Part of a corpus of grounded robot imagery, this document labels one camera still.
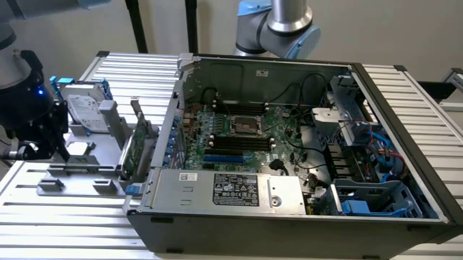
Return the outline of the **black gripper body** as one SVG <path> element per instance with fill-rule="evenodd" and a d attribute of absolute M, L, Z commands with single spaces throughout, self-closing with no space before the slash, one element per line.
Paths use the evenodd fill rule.
<path fill-rule="evenodd" d="M 68 132 L 67 101 L 44 86 L 41 62 L 31 50 L 19 52 L 31 67 L 28 77 L 1 90 L 1 126 L 11 144 L 3 160 L 45 160 L 56 154 L 56 134 Z"/>

